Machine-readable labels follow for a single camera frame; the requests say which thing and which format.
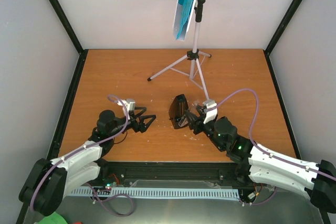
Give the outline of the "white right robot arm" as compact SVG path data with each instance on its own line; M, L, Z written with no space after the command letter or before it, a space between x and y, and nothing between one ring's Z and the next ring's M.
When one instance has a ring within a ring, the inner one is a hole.
M335 166L325 160L304 161L275 152L238 134L237 127L225 116L207 116L198 107L197 114L184 112L194 134L204 133L215 147L237 164L241 183L267 184L296 193L315 207L335 213Z

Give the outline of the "clear plastic metronome cover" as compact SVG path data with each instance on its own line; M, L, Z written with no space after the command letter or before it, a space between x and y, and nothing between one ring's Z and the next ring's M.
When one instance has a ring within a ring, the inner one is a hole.
M199 116L198 111L196 109L196 107L200 104L200 102L198 100L194 101L191 103L191 105L188 107L187 112L193 113L196 116ZM180 121L178 122L178 126L180 128L184 128L186 126L188 126L188 119L187 119L187 115L186 113L184 113L184 115L181 117Z

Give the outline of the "silver tripod music stand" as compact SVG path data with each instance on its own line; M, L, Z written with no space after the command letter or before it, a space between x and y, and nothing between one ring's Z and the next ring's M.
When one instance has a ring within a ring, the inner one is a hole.
M198 49L198 38L200 33L200 27L201 27L201 21L203 16L203 5L205 4L206 0L196 0L197 4L194 7L195 11L195 30L194 30L194 38L193 38L193 47L192 50L188 51L186 55L182 56L180 59L176 60L172 64L168 65L161 71L157 72L156 74L150 76L147 78L147 81L150 82L154 78L158 77L159 75L163 74L164 72L168 70L173 70L178 73L181 73L185 76L188 76L189 79L197 85L201 90L204 91L205 98L209 100L209 94L206 87L205 79L203 76L201 65L206 57L211 58L211 54L207 54L205 52L202 52ZM180 70L175 69L174 67L182 62L183 60L189 60L191 62L190 66L190 72L185 73Z

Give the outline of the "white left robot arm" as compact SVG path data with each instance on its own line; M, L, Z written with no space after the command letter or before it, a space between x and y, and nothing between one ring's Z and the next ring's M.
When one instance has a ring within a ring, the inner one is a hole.
M109 170L103 166L103 157L114 146L115 137L129 129L144 133L156 119L154 114L145 114L145 107L135 110L138 113L129 111L122 118L111 110L102 111L91 136L79 148L51 160L41 158L34 164L18 199L43 216L49 216L78 187L92 180L106 182Z

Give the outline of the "black metronome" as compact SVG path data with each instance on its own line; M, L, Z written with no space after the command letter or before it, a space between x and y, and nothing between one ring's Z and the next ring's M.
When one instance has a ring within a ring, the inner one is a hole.
M178 126L178 122L188 109L187 99L184 94L177 95L169 108L169 119L172 122L173 128L182 129Z

